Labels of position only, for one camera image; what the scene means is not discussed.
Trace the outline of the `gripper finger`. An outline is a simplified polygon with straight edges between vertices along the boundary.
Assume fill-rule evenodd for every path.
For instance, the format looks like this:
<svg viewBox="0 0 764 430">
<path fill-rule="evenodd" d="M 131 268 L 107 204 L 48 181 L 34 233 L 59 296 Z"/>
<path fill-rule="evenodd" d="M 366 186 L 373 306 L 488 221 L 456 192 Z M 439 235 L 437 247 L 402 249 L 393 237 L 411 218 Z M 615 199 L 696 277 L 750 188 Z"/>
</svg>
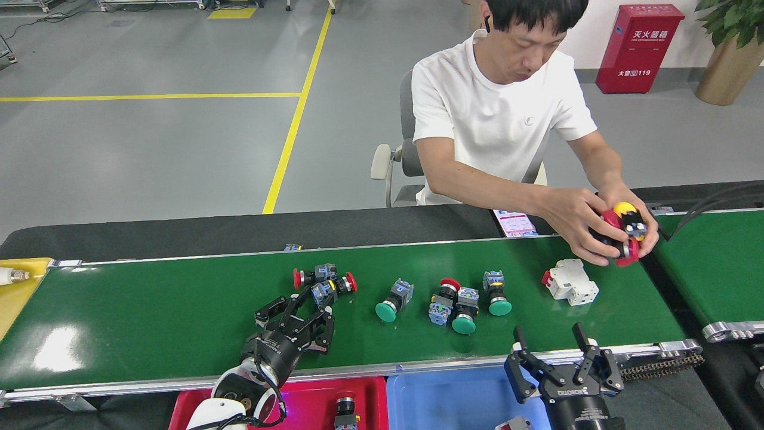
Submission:
<svg viewBox="0 0 764 430">
<path fill-rule="evenodd" d="M 300 292 L 290 297 L 279 296 L 266 304 L 255 313 L 255 321 L 265 330 L 282 332 L 316 332 L 317 325 L 313 318 L 306 320 L 297 318 L 297 311 L 311 296 L 309 287 L 303 287 Z"/>
<path fill-rule="evenodd" d="M 572 378 L 576 386 L 584 386 L 593 381 L 594 386 L 609 397 L 614 397 L 623 390 L 623 378 L 613 351 L 602 349 L 595 340 L 584 332 L 582 323 L 573 326 L 572 332 L 583 358 Z"/>
<path fill-rule="evenodd" d="M 552 383 L 558 387 L 565 386 L 562 373 L 529 351 L 521 326 L 514 327 L 513 337 L 512 352 L 508 354 L 504 362 L 504 370 L 519 403 L 524 403 L 531 397 L 540 397 L 545 383 Z M 537 381 L 537 384 L 527 381 L 521 372 L 522 369 L 525 369 Z"/>
<path fill-rule="evenodd" d="M 298 351 L 316 351 L 327 354 L 335 332 L 335 316 L 332 306 L 319 308 L 313 315 L 300 320 L 292 329 L 292 341 Z"/>
</svg>

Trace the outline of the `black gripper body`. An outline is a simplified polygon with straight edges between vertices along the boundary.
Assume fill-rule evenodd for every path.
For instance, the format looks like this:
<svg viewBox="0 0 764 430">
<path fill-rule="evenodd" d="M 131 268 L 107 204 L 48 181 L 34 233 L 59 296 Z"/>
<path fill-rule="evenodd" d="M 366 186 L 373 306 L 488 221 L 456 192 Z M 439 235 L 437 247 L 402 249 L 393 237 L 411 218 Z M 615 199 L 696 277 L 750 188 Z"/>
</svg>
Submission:
<svg viewBox="0 0 764 430">
<path fill-rule="evenodd" d="M 625 429 L 623 418 L 611 416 L 597 383 L 557 386 L 543 383 L 540 392 L 553 429 Z"/>
<path fill-rule="evenodd" d="M 285 383 L 303 352 L 311 345 L 309 334 L 290 336 L 279 330 L 253 334 L 241 348 L 241 376 L 264 383 L 267 373 L 273 383 Z"/>
</svg>

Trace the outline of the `person's right hand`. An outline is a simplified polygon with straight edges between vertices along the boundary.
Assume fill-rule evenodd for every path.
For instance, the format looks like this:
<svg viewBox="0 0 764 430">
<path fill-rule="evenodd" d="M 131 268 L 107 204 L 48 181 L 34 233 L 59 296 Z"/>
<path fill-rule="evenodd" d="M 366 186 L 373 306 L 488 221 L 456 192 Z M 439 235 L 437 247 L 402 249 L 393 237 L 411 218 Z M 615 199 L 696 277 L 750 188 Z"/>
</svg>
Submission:
<svg viewBox="0 0 764 430">
<path fill-rule="evenodd" d="M 609 208 L 603 199 L 583 188 L 542 187 L 537 216 L 542 217 L 568 243 L 580 259 L 596 266 L 608 266 L 615 248 L 604 245 L 590 231 L 601 235 L 619 232 L 604 222 L 600 213 Z"/>
</svg>

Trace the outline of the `person's left hand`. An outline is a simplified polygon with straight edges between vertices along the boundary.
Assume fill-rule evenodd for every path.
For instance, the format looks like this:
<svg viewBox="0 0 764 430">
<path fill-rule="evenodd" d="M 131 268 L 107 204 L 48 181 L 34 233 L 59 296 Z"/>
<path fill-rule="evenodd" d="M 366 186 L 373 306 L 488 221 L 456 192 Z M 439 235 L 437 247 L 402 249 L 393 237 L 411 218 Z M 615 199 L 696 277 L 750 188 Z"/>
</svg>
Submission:
<svg viewBox="0 0 764 430">
<path fill-rule="evenodd" d="M 617 204 L 626 202 L 632 204 L 638 210 L 644 223 L 646 223 L 647 229 L 646 237 L 644 237 L 639 246 L 639 258 L 649 255 L 657 244 L 660 235 L 658 234 L 658 223 L 649 212 L 646 204 L 623 182 L 614 182 L 600 186 L 597 190 L 597 195 L 606 203 L 606 208 L 614 208 Z"/>
</svg>

